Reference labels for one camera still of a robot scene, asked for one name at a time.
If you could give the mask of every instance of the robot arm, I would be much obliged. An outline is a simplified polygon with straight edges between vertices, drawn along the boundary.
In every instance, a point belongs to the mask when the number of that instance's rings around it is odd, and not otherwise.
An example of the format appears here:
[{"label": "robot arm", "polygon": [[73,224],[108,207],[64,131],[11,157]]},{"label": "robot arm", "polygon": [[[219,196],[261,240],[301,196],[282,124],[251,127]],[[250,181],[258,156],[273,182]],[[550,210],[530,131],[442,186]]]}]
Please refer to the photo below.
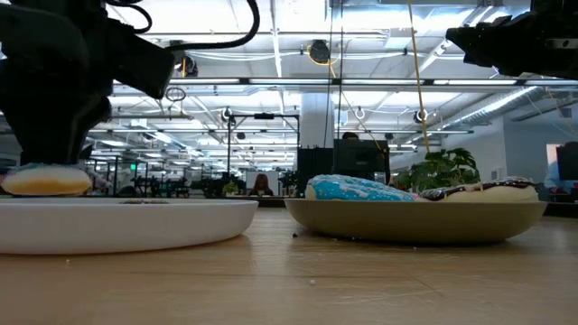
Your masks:
[{"label": "robot arm", "polygon": [[[76,164],[88,131],[110,118],[113,80],[160,99],[171,79],[172,51],[243,45],[260,19],[255,0],[251,31],[233,42],[160,48],[136,35],[152,19],[142,0],[13,0],[0,5],[0,110],[23,153],[21,164]],[[137,30],[107,18],[106,4],[144,14]]]},{"label": "robot arm", "polygon": [[495,67],[503,75],[578,79],[577,11],[576,1],[534,0],[530,12],[451,28],[446,38],[465,51],[465,63]]}]

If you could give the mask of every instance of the black monitor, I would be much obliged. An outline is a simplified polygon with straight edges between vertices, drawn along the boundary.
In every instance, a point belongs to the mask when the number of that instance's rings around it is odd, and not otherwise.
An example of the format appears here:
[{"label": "black monitor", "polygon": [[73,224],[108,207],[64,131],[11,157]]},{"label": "black monitor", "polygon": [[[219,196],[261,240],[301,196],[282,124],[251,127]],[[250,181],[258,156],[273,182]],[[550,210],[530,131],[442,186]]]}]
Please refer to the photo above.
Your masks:
[{"label": "black monitor", "polygon": [[560,180],[578,180],[578,143],[568,143],[556,148],[556,155]]},{"label": "black monitor", "polygon": [[387,141],[336,139],[333,143],[333,169],[344,172],[385,172],[389,174]]}]

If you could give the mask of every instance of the blue frosting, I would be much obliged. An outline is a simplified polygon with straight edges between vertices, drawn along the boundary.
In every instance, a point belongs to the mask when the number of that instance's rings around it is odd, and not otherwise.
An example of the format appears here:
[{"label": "blue frosting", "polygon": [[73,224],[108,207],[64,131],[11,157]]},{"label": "blue frosting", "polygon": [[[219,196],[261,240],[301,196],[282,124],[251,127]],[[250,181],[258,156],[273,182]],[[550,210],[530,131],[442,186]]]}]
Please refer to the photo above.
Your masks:
[{"label": "blue frosting", "polygon": [[307,182],[317,200],[414,201],[410,194],[385,184],[342,175],[319,175]]}]

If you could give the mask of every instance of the green plant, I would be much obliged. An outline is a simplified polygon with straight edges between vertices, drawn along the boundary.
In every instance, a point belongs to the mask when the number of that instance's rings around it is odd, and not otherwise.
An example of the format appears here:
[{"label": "green plant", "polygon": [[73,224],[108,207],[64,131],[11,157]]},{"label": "green plant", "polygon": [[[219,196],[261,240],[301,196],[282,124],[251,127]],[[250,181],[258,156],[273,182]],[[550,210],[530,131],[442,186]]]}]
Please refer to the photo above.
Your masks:
[{"label": "green plant", "polygon": [[238,192],[238,186],[235,182],[230,181],[227,185],[223,187],[223,193],[235,194]]},{"label": "green plant", "polygon": [[426,154],[424,162],[400,172],[394,179],[394,186],[420,192],[479,181],[480,172],[471,153],[463,148],[456,148]]}]

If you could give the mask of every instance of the donut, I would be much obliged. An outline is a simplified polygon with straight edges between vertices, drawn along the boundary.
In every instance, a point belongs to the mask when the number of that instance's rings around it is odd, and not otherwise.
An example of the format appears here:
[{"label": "donut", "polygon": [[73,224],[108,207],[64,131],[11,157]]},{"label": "donut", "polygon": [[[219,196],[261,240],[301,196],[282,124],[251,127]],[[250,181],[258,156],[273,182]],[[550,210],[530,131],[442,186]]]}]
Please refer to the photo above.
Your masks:
[{"label": "donut", "polygon": [[92,186],[89,176],[74,166],[29,163],[11,170],[2,188],[13,195],[80,195]]},{"label": "donut", "polygon": [[452,188],[424,190],[422,198],[435,202],[538,202],[534,183],[521,177],[507,177],[503,180]]},{"label": "donut", "polygon": [[376,181],[343,175],[318,175],[307,182],[310,200],[414,201],[409,193]]}]

